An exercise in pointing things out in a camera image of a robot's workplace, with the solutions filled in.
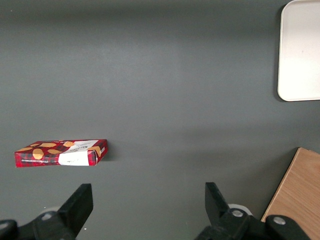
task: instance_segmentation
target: white plastic tray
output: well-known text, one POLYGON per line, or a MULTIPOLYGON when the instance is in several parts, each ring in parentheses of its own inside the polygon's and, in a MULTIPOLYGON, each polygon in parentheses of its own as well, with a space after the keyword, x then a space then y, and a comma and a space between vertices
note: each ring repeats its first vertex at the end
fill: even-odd
POLYGON ((320 100, 320 0, 294 0, 282 11, 278 94, 320 100))

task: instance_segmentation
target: snack box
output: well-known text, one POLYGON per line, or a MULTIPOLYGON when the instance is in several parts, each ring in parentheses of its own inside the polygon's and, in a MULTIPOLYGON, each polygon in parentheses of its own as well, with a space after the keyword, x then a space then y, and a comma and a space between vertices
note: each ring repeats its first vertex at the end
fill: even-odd
POLYGON ((46 165, 95 166, 106 155, 106 139, 36 141, 14 152, 17 168, 46 165))

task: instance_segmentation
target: wooden board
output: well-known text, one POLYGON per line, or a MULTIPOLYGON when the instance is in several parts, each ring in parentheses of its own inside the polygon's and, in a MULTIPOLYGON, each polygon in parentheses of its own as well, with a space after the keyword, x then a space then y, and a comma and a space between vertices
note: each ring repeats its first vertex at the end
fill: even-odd
POLYGON ((262 221, 269 215, 288 216, 312 240, 320 239, 320 154, 297 150, 262 221))

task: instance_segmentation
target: black plastic part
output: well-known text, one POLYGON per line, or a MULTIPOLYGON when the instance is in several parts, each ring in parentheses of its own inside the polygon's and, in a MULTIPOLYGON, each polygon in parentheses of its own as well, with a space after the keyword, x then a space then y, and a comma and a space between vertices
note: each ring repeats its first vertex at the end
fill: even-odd
POLYGON ((81 184, 57 213, 77 236, 94 209, 91 184, 81 184))
POLYGON ((17 240, 34 240, 35 234, 34 234, 33 224, 34 224, 34 221, 29 222, 26 225, 20 226, 18 228, 17 240))
POLYGON ((225 228, 231 239, 241 240, 249 227, 250 217, 245 211, 232 208, 220 218, 220 224, 225 228), (234 216, 233 211, 241 212, 242 216, 234 216))
POLYGON ((266 231, 266 225, 253 216, 250 216, 249 227, 243 237, 245 240, 273 240, 266 231))
POLYGON ((270 215, 265 220, 268 234, 277 240, 311 240, 302 228, 291 218, 282 215, 270 215), (278 224, 274 219, 278 217, 285 224, 278 224))
POLYGON ((0 221, 0 239, 11 240, 17 236, 18 226, 15 220, 0 221))
POLYGON ((36 240, 75 240, 75 234, 64 224, 59 214, 49 211, 38 216, 33 222, 36 240))
POLYGON ((195 240, 233 240, 223 227, 207 226, 195 240))
POLYGON ((204 201, 211 225, 218 224, 221 216, 229 210, 229 206, 214 182, 205 183, 204 201))

